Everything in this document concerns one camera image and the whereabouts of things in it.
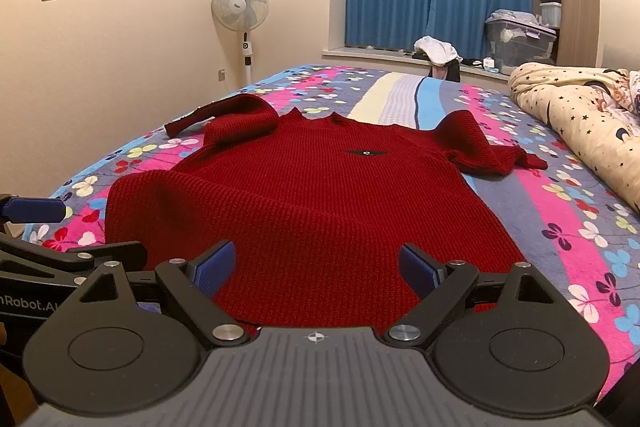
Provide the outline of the red knit sweater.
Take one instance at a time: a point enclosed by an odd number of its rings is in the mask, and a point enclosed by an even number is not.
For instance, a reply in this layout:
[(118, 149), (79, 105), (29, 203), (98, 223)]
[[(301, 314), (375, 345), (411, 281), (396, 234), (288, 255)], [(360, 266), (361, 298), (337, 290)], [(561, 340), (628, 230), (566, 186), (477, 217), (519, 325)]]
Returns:
[(494, 273), (523, 258), (466, 179), (546, 163), (489, 143), (466, 110), (416, 130), (279, 115), (240, 94), (201, 117), (196, 152), (112, 184), (105, 238), (140, 242), (150, 267), (230, 241), (235, 267), (215, 300), (236, 321), (382, 331), (416, 304), (399, 272), (402, 246)]

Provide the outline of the white clothes pile on sill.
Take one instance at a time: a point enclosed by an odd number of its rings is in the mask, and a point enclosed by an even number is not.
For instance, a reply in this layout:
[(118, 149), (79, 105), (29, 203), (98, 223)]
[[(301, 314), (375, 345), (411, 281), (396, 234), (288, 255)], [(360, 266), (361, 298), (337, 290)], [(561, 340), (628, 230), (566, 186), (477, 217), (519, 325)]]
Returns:
[(450, 43), (432, 36), (424, 36), (414, 43), (414, 52), (422, 52), (433, 65), (445, 66), (452, 61), (461, 62), (462, 57)]

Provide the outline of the colourful floral bed blanket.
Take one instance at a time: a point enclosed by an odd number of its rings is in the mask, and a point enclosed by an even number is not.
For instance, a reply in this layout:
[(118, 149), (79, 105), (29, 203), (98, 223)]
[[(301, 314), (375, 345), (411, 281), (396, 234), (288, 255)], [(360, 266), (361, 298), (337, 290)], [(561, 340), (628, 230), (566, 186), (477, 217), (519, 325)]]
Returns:
[(529, 262), (544, 273), (608, 348), (615, 383), (639, 356), (639, 218), (546, 126), (506, 95), (404, 72), (300, 66), (250, 86), (277, 112), (331, 113), (372, 124), (431, 129), (471, 112), (489, 142), (518, 144), (544, 171), (470, 178)]

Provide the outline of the cream star-print duvet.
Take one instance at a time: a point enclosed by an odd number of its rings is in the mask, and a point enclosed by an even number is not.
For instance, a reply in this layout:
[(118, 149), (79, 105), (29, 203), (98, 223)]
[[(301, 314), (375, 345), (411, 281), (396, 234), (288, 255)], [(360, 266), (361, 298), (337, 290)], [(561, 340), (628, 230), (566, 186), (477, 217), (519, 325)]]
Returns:
[(632, 210), (639, 209), (639, 73), (525, 63), (510, 97), (550, 127)]

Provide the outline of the white standing fan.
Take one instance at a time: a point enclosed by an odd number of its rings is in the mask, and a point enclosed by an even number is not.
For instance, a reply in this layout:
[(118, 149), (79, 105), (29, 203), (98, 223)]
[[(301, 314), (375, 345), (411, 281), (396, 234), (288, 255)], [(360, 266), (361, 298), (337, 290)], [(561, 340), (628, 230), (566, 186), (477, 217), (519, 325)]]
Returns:
[(269, 14), (269, 0), (212, 0), (210, 9), (214, 19), (224, 28), (240, 35), (244, 80), (253, 80), (252, 32)]

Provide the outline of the white box on shelf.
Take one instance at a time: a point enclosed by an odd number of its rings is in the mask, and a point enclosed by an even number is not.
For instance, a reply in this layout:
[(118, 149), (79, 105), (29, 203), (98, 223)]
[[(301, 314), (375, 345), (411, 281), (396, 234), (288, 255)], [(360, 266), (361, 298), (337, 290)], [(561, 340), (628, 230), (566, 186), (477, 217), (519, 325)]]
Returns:
[(539, 5), (540, 20), (543, 25), (558, 29), (561, 27), (562, 4), (556, 1), (541, 2)]

